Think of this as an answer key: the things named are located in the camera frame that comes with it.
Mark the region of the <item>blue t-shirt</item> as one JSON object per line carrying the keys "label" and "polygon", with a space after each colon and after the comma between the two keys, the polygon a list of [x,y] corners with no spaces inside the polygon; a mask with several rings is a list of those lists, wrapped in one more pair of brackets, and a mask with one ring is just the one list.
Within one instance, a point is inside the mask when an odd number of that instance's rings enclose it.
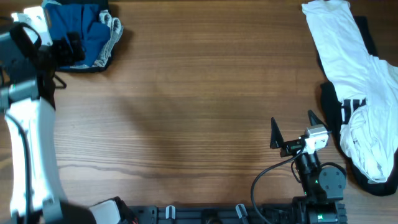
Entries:
{"label": "blue t-shirt", "polygon": [[47,10],[51,21],[49,34],[52,40],[66,37],[68,32],[77,32],[83,45],[85,59],[76,64],[93,66],[111,37],[110,28],[98,20],[99,5],[47,3],[44,9]]}

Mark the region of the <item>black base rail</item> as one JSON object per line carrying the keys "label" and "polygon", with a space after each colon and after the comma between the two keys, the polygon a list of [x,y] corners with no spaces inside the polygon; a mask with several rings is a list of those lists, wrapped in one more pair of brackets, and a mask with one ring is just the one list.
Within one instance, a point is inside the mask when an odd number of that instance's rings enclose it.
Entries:
{"label": "black base rail", "polygon": [[[264,223],[255,209],[237,204],[234,207],[175,207],[133,206],[130,208],[137,216],[136,223],[149,224],[241,224]],[[345,205],[330,204],[305,206],[301,204],[264,204],[260,213],[270,223],[331,223],[348,222]]]}

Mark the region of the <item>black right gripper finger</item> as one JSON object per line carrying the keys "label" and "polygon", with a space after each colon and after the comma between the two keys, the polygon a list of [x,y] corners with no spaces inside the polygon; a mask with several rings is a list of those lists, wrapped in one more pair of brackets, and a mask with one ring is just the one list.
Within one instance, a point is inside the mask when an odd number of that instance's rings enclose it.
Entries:
{"label": "black right gripper finger", "polygon": [[280,132],[280,129],[277,125],[277,122],[274,117],[271,118],[271,140],[270,140],[270,148],[278,149],[281,148],[284,144],[283,136]]}
{"label": "black right gripper finger", "polygon": [[315,125],[323,125],[325,127],[326,130],[328,130],[328,126],[318,118],[318,116],[312,111],[312,110],[308,110],[308,118],[309,118],[309,122],[311,124],[311,126],[315,126]]}

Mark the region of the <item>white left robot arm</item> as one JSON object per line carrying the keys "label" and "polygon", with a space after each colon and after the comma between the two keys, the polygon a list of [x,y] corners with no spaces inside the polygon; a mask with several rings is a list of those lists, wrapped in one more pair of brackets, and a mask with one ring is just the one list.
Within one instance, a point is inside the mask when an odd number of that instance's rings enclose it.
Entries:
{"label": "white left robot arm", "polygon": [[9,127],[14,183],[11,223],[122,223],[116,199],[83,207],[63,190],[55,155],[57,58],[27,24],[1,32],[1,112]]}

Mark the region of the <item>black garment under pile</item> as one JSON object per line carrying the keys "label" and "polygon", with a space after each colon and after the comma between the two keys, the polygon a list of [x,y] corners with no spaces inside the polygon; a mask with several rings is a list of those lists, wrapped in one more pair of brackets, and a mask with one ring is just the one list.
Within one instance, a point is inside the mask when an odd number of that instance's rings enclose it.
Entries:
{"label": "black garment under pile", "polygon": [[[368,20],[365,16],[354,16],[355,23],[357,24],[361,36],[364,40],[364,44],[369,54],[373,56],[378,56],[377,48],[374,44],[373,38],[369,31]],[[343,150],[340,147],[340,131],[341,125],[343,124],[343,119],[346,115],[342,114],[343,110],[350,110],[350,106],[344,106],[343,103],[338,101],[335,87],[332,82],[325,82],[320,85],[320,107],[323,111],[326,124],[331,131],[336,147],[340,154],[343,154]],[[370,184],[368,178],[363,175],[360,170],[353,164],[351,158],[344,155],[343,156],[347,165],[348,170],[352,172],[353,178],[357,185],[363,189],[365,192],[370,193],[375,196],[383,197],[388,195],[393,195],[397,191],[397,154],[394,154],[394,166],[392,172],[385,183]]]}

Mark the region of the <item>white printed t-shirt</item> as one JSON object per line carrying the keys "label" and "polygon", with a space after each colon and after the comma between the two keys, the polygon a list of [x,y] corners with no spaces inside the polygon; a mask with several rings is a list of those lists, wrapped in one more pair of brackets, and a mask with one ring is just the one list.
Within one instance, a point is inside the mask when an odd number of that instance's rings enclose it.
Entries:
{"label": "white printed t-shirt", "polygon": [[369,54],[347,1],[302,5],[342,112],[340,146],[372,184],[385,183],[397,151],[397,67]]}

